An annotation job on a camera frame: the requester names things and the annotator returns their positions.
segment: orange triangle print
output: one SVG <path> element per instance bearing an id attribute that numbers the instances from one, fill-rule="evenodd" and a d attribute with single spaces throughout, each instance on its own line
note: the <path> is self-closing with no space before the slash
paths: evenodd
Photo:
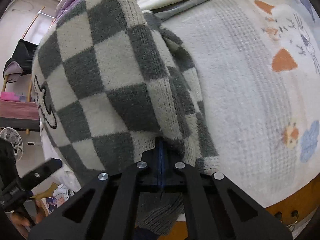
<path id="1" fill-rule="evenodd" d="M 266 13 L 272 15 L 271 10 L 274 8 L 273 5 L 267 4 L 260 0 L 255 0 L 254 3 L 258 6 L 261 10 L 265 11 Z"/>
<path id="2" fill-rule="evenodd" d="M 278 53 L 273 57 L 272 70 L 275 72 L 292 70 L 297 67 L 298 64 L 294 61 L 294 59 L 286 49 L 280 49 Z"/>

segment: fan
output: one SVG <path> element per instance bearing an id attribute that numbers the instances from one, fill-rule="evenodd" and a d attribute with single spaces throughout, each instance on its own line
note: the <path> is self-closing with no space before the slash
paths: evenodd
<path id="1" fill-rule="evenodd" d="M 0 132 L 0 138 L 12 144 L 14 158 L 16 161 L 20 160 L 23 154 L 23 143 L 18 132 L 11 127 L 6 127 Z"/>

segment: gray blanket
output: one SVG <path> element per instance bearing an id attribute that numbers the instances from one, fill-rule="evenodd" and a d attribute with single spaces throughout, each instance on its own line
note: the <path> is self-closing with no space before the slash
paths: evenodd
<path id="1" fill-rule="evenodd" d="M 32 70 L 39 112 L 81 185 L 139 161 L 162 136 L 185 163 L 218 162 L 197 71 L 182 41 L 135 0 L 82 0 L 41 41 Z M 179 195 L 144 195 L 138 225 L 166 234 Z"/>

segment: white wall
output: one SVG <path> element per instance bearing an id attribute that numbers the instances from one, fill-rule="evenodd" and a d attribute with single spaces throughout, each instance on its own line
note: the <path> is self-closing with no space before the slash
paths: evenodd
<path id="1" fill-rule="evenodd" d="M 18 0 L 5 12 L 0 19 L 1 76 L 5 63 L 12 56 L 18 40 L 21 39 L 23 33 L 37 12 L 45 5 L 46 7 L 43 10 L 43 13 L 53 16 L 57 4 L 58 2 L 55 0 Z M 51 20 L 52 19 L 47 16 L 39 15 L 25 37 L 25 40 L 34 44 L 39 44 L 41 38 L 47 32 Z M 31 75 L 26 75 L 20 77 L 15 83 L 8 83 L 6 91 L 14 91 L 16 94 L 27 95 L 30 77 Z M 24 142 L 24 152 L 21 160 L 17 163 L 17 169 L 19 175 L 23 176 L 28 171 L 44 162 L 44 156 L 42 147 L 26 145 L 28 141 L 41 142 L 39 132 L 30 132 L 29 136 L 27 136 L 25 132 L 19 132 L 19 134 Z M 51 185 L 51 182 L 52 179 L 44 181 L 36 188 L 36 190 L 34 190 L 34 193 L 43 192 Z"/>

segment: blue cloud print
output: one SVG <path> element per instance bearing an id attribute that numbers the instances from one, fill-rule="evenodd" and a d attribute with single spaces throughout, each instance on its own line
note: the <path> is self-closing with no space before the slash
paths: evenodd
<path id="1" fill-rule="evenodd" d="M 309 130 L 303 133 L 301 138 L 301 155 L 300 161 L 306 163 L 314 154 L 319 135 L 319 121 L 314 121 Z"/>

